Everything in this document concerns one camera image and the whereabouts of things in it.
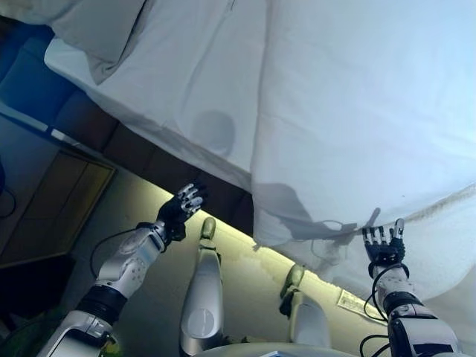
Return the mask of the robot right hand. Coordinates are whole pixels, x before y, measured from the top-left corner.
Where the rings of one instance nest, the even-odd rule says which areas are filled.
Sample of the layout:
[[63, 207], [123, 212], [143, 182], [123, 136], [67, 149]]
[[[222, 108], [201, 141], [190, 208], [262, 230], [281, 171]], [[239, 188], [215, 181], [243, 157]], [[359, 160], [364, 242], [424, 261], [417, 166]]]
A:
[[404, 219], [397, 219], [388, 232], [383, 226], [362, 228], [364, 247], [374, 266], [390, 266], [403, 261], [405, 257], [404, 228]]

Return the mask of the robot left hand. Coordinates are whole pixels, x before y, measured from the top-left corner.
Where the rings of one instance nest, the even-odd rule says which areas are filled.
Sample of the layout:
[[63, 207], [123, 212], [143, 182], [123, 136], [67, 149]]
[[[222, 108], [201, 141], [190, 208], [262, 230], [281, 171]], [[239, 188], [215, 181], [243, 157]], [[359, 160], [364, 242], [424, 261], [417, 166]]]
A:
[[168, 228], [183, 225], [205, 206], [207, 199], [208, 192], [204, 184], [188, 183], [159, 208], [156, 220]]

